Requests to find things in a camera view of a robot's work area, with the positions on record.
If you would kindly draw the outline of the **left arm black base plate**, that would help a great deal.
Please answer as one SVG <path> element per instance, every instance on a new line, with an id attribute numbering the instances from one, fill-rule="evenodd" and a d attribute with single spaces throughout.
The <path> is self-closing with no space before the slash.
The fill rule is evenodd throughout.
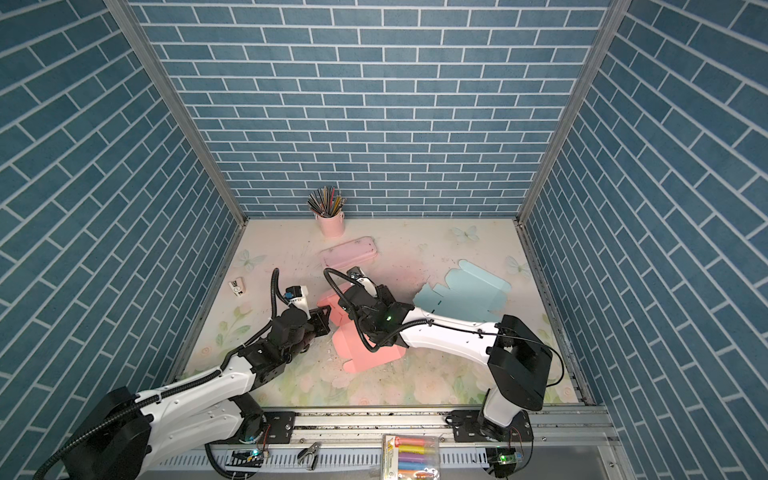
<path id="1" fill-rule="evenodd" d="M 289 444 L 293 435 L 296 413 L 267 411 L 243 420 L 236 438 L 244 444 Z"/>

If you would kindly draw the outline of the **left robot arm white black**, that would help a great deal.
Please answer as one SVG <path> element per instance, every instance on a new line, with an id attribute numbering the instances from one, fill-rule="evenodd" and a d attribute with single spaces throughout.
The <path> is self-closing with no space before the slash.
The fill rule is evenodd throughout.
<path id="1" fill-rule="evenodd" d="M 256 338 L 228 352 L 222 364 L 164 387 L 109 392 L 70 439 L 35 472 L 57 463 L 71 479 L 136 479 L 192 448 L 233 437 L 256 440 L 266 424 L 253 390 L 329 333 L 328 306 L 290 306 Z"/>

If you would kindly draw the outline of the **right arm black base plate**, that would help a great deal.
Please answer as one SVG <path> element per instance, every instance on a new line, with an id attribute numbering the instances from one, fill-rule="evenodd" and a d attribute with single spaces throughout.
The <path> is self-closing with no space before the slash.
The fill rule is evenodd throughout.
<path id="1" fill-rule="evenodd" d="M 500 427 L 482 416 L 479 409 L 453 410 L 445 419 L 458 443 L 471 442 L 530 442 L 534 439 L 528 412 L 517 413 L 511 424 Z"/>

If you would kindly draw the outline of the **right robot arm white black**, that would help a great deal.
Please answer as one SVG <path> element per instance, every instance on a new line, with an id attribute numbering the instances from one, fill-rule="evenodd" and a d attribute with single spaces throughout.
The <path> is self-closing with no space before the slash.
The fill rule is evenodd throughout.
<path id="1" fill-rule="evenodd" d="M 510 431 L 523 412 L 540 411 L 553 362 L 566 368 L 560 353 L 540 340 L 518 317 L 496 322 L 468 322 L 438 315 L 395 300 L 384 285 L 360 281 L 333 288 L 363 348 L 429 349 L 469 360 L 485 368 L 493 385 L 483 401 L 478 423 L 487 437 Z"/>

